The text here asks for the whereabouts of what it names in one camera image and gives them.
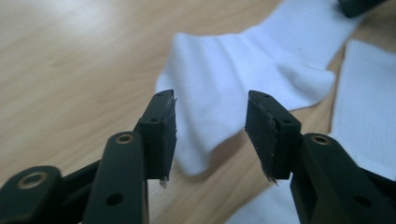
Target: wood grain surface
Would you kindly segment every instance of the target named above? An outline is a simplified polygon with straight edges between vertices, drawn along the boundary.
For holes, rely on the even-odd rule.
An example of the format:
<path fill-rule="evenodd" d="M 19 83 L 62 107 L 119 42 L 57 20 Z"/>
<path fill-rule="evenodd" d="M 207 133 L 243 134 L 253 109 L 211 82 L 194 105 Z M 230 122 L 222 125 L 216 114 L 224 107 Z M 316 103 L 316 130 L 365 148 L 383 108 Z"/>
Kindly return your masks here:
<path fill-rule="evenodd" d="M 2 1 L 0 184 L 36 165 L 68 175 L 97 161 L 107 138 L 143 114 L 176 32 L 238 33 L 278 2 Z M 396 51 L 396 2 L 370 12 L 351 38 Z M 329 66 L 336 74 L 344 50 Z M 330 130 L 335 90 L 293 111 L 304 133 Z M 149 181 L 150 223 L 223 223 L 268 186 L 241 132 L 216 148 L 204 174 L 183 175 L 174 162 L 166 189 Z"/>

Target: black plastic part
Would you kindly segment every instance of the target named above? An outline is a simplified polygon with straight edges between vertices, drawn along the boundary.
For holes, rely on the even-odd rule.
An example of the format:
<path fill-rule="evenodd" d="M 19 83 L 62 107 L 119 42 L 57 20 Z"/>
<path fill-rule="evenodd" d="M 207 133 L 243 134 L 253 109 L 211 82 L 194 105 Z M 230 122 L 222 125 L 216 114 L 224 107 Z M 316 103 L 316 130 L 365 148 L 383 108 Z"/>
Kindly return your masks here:
<path fill-rule="evenodd" d="M 12 176 L 0 190 L 0 223 L 49 223 L 62 199 L 61 172 L 37 166 Z"/>
<path fill-rule="evenodd" d="M 391 204 L 335 140 L 306 134 L 299 157 L 291 191 L 301 223 L 394 223 Z"/>
<path fill-rule="evenodd" d="M 301 123 L 271 95 L 248 93 L 245 130 L 268 179 L 289 179 Z"/>
<path fill-rule="evenodd" d="M 156 93 L 134 131 L 143 136 L 148 179 L 169 179 L 176 145 L 173 91 Z"/>
<path fill-rule="evenodd" d="M 338 0 L 340 8 L 348 18 L 357 17 L 385 0 Z"/>
<path fill-rule="evenodd" d="M 388 202 L 396 211 L 396 182 L 386 179 L 383 176 L 374 174 L 370 171 L 364 170 L 364 173 L 370 178 L 376 188 L 384 195 Z"/>
<path fill-rule="evenodd" d="M 143 139 L 118 133 L 107 141 L 82 223 L 149 223 Z"/>
<path fill-rule="evenodd" d="M 82 220 L 99 163 L 96 161 L 64 177 L 65 196 L 56 223 L 79 223 Z"/>

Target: white cloth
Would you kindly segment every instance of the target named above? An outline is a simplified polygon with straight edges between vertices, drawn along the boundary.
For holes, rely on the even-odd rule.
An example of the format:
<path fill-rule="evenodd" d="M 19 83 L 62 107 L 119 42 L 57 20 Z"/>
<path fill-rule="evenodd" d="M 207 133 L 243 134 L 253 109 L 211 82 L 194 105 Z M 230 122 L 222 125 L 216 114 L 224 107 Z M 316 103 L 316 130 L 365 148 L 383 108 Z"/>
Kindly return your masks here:
<path fill-rule="evenodd" d="M 287 109 L 313 105 L 333 83 L 325 68 L 359 20 L 333 0 L 286 0 L 264 22 L 237 35 L 178 34 L 156 91 L 177 98 L 175 158 L 187 175 L 245 125 L 248 91 L 272 94 Z"/>
<path fill-rule="evenodd" d="M 396 54 L 360 41 L 349 42 L 331 136 L 360 167 L 391 180 L 396 176 L 395 103 Z M 299 223 L 289 180 L 279 186 L 262 192 L 227 223 Z"/>
<path fill-rule="evenodd" d="M 347 45 L 331 137 L 362 168 L 396 181 L 396 53 Z"/>

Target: wooden table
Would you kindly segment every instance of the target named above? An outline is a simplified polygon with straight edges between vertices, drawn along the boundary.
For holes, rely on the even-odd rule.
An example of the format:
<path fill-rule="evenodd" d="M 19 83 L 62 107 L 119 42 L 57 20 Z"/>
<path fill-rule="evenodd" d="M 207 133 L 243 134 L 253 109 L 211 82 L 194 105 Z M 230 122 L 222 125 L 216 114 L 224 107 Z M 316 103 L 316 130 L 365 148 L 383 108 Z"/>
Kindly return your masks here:
<path fill-rule="evenodd" d="M 68 175 L 97 161 L 107 138 L 132 130 L 143 114 L 176 32 L 237 33 L 278 2 L 2 2 L 0 183 L 31 166 Z M 352 36 L 393 51 L 395 37 L 395 1 L 373 10 Z M 329 69 L 338 73 L 343 55 Z M 330 130 L 334 93 L 293 111 L 304 133 Z M 216 148 L 204 174 L 185 176 L 174 162 L 168 188 L 149 181 L 150 222 L 222 223 L 268 186 L 239 133 Z"/>

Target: white sock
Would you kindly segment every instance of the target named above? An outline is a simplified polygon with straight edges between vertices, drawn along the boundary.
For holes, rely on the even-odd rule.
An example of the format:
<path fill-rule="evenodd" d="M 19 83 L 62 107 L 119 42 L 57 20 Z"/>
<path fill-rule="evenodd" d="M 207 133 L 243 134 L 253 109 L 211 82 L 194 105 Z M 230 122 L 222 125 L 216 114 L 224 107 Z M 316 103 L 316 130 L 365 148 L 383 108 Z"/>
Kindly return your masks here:
<path fill-rule="evenodd" d="M 287 0 L 267 20 L 237 35 L 178 34 L 156 91 L 175 90 L 175 158 L 187 175 L 209 165 L 211 151 L 245 125 L 248 91 L 273 95 L 287 109 L 329 92 L 325 68 L 359 20 L 333 0 Z"/>
<path fill-rule="evenodd" d="M 360 167 L 393 181 L 396 180 L 395 71 L 396 53 L 350 41 L 331 134 Z M 292 204 L 290 181 L 282 181 L 279 187 L 272 186 L 240 208 L 227 223 L 299 223 Z"/>

